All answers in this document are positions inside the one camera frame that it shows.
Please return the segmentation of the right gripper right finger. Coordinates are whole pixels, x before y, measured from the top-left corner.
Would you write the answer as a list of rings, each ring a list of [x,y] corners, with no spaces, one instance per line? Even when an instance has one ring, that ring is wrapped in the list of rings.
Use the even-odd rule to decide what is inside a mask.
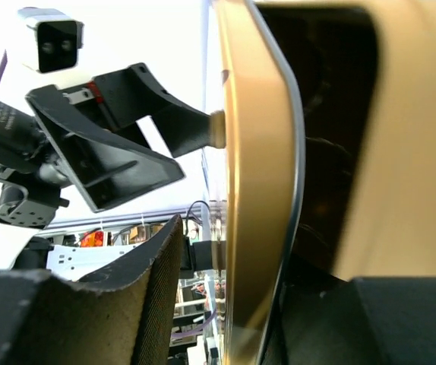
[[[436,365],[436,278],[342,281],[294,255],[272,364]]]

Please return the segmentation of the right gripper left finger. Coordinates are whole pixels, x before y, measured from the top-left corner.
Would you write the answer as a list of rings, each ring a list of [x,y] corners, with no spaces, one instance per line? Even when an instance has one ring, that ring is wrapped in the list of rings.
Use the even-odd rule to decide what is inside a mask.
[[[183,242],[174,216],[76,282],[0,271],[0,364],[165,364]]]

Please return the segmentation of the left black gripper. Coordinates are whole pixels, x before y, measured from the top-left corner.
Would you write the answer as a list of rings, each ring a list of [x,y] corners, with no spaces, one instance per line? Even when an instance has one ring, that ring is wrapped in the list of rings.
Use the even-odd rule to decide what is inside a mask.
[[[224,112],[208,115],[180,101],[144,63],[72,87],[38,87],[25,99],[47,140],[39,174],[51,183],[74,185],[94,213],[185,177],[175,160],[145,148],[139,119],[153,120],[173,157],[226,146]],[[92,120],[99,108],[101,126],[118,135]]]

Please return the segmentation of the silver tin lid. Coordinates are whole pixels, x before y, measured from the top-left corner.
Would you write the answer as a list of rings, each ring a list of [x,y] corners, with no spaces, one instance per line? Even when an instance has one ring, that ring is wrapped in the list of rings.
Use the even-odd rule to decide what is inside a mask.
[[[215,1],[225,364],[272,364],[291,257],[436,278],[436,1]]]

